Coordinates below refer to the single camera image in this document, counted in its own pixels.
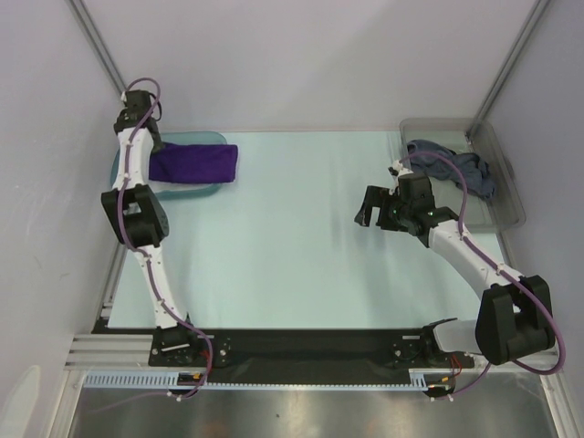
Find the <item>dark blue grey towel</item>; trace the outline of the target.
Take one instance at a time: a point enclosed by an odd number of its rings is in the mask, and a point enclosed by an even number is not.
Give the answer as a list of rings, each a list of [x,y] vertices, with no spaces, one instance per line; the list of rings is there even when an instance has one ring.
[[[458,173],[463,175],[467,192],[482,200],[495,196],[496,185],[489,164],[473,152],[455,152],[428,140],[413,140],[407,143],[407,151],[414,154],[410,158],[414,172],[422,172],[439,181],[451,181],[463,189]]]

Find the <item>purple towel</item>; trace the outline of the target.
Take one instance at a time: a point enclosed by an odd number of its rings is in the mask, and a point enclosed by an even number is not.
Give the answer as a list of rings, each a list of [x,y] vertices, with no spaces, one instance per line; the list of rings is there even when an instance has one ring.
[[[149,179],[156,182],[210,184],[232,183],[239,150],[234,144],[175,144],[150,157]]]

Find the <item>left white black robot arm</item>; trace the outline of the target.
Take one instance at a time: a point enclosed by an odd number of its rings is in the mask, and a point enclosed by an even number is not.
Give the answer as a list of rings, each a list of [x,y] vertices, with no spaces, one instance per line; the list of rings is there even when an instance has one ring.
[[[135,256],[147,284],[154,316],[149,365],[192,366],[200,357],[201,343],[189,327],[188,312],[170,289],[162,254],[170,225],[149,186],[151,153],[162,147],[152,116],[160,97],[128,89],[121,100],[123,108],[114,123],[119,141],[116,176],[112,188],[100,196],[101,205],[119,242]]]

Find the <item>light blue towel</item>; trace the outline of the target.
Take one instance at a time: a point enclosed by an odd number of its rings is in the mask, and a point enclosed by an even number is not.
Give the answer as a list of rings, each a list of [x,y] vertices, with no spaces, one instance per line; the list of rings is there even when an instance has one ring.
[[[219,187],[216,183],[210,184],[186,184],[172,182],[149,182],[149,186],[155,193],[199,193],[210,191]]]

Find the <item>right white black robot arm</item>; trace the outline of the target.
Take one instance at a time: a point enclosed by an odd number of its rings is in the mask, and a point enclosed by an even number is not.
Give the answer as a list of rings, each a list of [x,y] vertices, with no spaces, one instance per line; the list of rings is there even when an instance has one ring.
[[[479,296],[476,319],[446,319],[429,325],[432,336],[420,344],[421,358],[428,365],[442,366],[454,352],[477,353],[501,365],[555,346],[547,282],[494,261],[459,215],[436,206],[428,177],[408,173],[398,178],[394,189],[368,186],[354,221],[418,238]]]

